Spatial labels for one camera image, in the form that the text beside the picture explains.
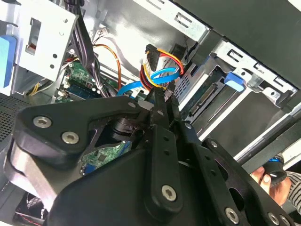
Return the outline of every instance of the red cable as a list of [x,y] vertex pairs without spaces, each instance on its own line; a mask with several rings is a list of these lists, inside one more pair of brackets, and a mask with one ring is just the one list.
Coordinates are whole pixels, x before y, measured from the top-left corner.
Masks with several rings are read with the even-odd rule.
[[167,54],[165,54],[165,53],[161,53],[160,56],[161,56],[161,57],[168,57],[168,58],[172,59],[172,60],[179,66],[179,68],[180,68],[180,70],[181,70],[181,71],[180,71],[180,75],[183,75],[183,74],[184,74],[184,67],[183,67],[183,65],[180,64],[176,59],[174,59],[173,57],[171,57],[171,56],[169,56],[169,55],[167,55]]
[[140,74],[141,74],[141,77],[142,77],[142,81],[144,82],[146,87],[148,87],[148,91],[150,91],[154,86],[147,80],[147,78],[145,76],[145,73],[144,73],[144,67],[143,66],[141,66]]
[[143,76],[142,76],[142,72],[140,71],[140,82],[141,82],[141,84],[142,84],[142,86],[146,89],[146,90],[150,90],[148,87],[147,87],[147,85],[145,84],[145,82],[144,82],[144,80],[143,80]]
[[31,223],[31,224],[34,224],[34,225],[36,225],[36,226],[42,226],[42,225],[40,225],[40,224],[38,224],[38,223],[36,223],[36,222],[33,222],[33,221],[27,219],[26,217],[23,217],[22,215],[20,215],[20,216],[21,216],[24,220],[26,220],[27,222],[29,222],[29,223]]

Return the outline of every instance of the metal screw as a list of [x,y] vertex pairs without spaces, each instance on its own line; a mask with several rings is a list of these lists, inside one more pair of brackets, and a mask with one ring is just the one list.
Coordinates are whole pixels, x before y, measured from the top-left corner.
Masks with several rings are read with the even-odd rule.
[[161,111],[161,110],[157,110],[157,112],[162,116],[164,115],[163,111]]
[[186,126],[187,128],[189,128],[189,129],[192,128],[192,126],[191,126],[188,122],[185,123],[185,126]]
[[134,107],[134,108],[136,107],[136,105],[132,102],[128,102],[128,105],[130,105],[131,107]]
[[225,213],[226,213],[226,215],[227,215],[227,218],[228,218],[233,224],[238,225],[238,223],[239,223],[239,218],[238,218],[238,216],[237,216],[237,213],[236,213],[233,209],[227,207],[227,208],[225,209]]
[[62,134],[62,140],[67,144],[74,145],[78,143],[79,136],[74,132],[67,131]]
[[161,191],[162,191],[162,195],[171,202],[173,202],[177,198],[177,193],[169,185],[163,185]]
[[212,144],[213,147],[217,147],[217,143],[215,143],[214,141],[210,142]]
[[283,220],[283,222],[284,222],[287,226],[291,226],[290,222],[288,222],[288,220],[287,220],[284,216],[280,215],[280,218]]
[[269,216],[270,220],[271,220],[275,225],[279,225],[279,220],[277,219],[277,217],[276,217],[273,213],[269,212],[269,213],[268,213],[268,216]]
[[32,122],[36,127],[39,128],[48,128],[52,124],[51,120],[44,116],[35,117]]

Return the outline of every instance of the perforated mesh panel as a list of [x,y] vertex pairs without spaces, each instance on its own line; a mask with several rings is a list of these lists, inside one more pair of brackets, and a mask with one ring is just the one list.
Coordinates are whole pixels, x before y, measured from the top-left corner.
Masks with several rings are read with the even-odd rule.
[[16,113],[28,106],[20,99],[0,94],[0,151],[14,128]]
[[190,79],[187,74],[185,74],[181,80],[177,83],[176,89],[174,90],[175,97],[179,100],[187,92],[187,87],[190,85]]

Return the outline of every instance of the black cable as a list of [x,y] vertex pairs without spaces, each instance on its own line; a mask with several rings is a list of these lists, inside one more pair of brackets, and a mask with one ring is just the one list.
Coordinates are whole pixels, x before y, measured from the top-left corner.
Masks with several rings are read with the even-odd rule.
[[88,73],[95,79],[97,88],[103,97],[109,97],[106,87],[103,85],[103,79],[100,76],[100,67],[97,57],[94,55],[92,42],[86,29],[80,6],[83,6],[83,0],[64,0],[66,9],[73,14],[79,15],[71,36],[71,43],[74,52],[79,61]]

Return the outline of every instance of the blue plastic tab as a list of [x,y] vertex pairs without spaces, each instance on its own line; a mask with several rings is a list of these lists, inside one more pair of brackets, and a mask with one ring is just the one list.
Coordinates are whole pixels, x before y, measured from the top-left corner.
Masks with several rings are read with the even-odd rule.
[[224,83],[233,89],[237,90],[238,92],[244,91],[244,80],[239,78],[237,75],[233,74],[232,72],[228,73]]
[[92,173],[94,170],[96,169],[96,166],[91,165],[91,164],[87,164],[85,169],[84,169],[84,173],[85,175]]
[[11,35],[0,36],[0,88],[9,85],[13,71],[17,40]]

